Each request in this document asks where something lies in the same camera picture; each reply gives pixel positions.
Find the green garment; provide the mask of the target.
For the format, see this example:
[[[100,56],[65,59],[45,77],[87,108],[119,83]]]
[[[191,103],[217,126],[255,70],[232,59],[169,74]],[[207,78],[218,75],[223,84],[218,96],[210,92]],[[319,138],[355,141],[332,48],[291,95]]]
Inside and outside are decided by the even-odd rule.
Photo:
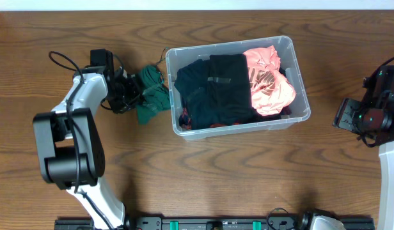
[[[147,124],[158,113],[171,107],[169,89],[164,85],[164,75],[159,68],[159,64],[165,60],[163,55],[166,49],[163,49],[158,62],[145,66],[137,74],[141,94],[140,102],[136,105],[136,111],[140,125]]]

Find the red plaid flannel shirt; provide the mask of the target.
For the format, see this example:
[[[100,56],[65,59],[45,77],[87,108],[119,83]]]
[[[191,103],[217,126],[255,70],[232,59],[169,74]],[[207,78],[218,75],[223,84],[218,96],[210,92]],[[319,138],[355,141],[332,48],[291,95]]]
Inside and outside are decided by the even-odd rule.
[[[242,124],[246,124],[246,123],[257,123],[257,122],[263,122],[263,121],[277,120],[277,119],[281,119],[282,116],[289,116],[289,115],[291,115],[291,113],[292,113],[292,111],[289,106],[282,108],[282,110],[279,114],[273,114],[270,116],[262,116],[259,113],[255,112],[255,115],[252,118],[250,118],[249,120],[247,120],[246,122],[243,122],[243,123],[234,122],[234,123],[232,123],[232,125],[242,125]],[[179,122],[179,125],[183,129],[186,129],[186,130],[193,129],[192,120],[191,120],[191,117],[188,115],[186,108],[183,108],[183,112],[180,115],[178,122]]]

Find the dark navy garment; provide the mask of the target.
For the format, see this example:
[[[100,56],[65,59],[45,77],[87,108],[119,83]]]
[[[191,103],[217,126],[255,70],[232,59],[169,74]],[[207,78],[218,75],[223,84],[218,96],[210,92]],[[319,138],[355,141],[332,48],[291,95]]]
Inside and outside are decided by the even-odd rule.
[[[192,120],[192,130],[222,127],[241,122],[229,117],[216,105],[216,96],[209,91],[210,62],[199,59],[177,72],[175,88]]]

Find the pink printed t-shirt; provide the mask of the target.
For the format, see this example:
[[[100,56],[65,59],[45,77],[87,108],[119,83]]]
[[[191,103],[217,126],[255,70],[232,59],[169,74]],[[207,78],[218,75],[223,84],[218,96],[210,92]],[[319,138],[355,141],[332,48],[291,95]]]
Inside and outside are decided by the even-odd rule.
[[[262,116],[279,114],[296,97],[296,91],[283,73],[274,46],[249,49],[246,57],[251,88],[251,104]]]

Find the black taped garment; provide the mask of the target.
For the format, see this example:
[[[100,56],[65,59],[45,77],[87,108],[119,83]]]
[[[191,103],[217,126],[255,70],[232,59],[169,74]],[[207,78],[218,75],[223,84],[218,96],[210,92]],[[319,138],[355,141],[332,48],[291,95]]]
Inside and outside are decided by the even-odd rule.
[[[248,66],[243,54],[211,55],[207,79],[212,124],[245,123],[253,117]]]

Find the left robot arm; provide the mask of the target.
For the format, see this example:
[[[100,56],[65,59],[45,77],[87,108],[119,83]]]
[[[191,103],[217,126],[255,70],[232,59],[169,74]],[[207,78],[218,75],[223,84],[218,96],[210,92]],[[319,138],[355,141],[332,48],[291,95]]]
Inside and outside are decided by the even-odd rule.
[[[134,75],[106,49],[90,52],[84,68],[75,62],[72,87],[51,111],[33,118],[40,173],[44,181],[74,196],[88,212],[87,218],[59,218],[55,229],[136,229],[104,177],[106,158],[94,116],[104,102],[123,114],[136,107],[141,90]]]

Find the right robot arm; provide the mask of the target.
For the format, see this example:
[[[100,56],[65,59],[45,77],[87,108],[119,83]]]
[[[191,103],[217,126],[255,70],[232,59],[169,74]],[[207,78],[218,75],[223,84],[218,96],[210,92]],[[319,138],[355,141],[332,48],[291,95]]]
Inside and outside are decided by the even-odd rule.
[[[333,120],[335,128],[356,134],[369,148],[378,148],[381,163],[379,220],[339,219],[322,210],[307,211],[295,229],[394,229],[394,58],[385,61],[363,81],[362,100],[343,100]]]

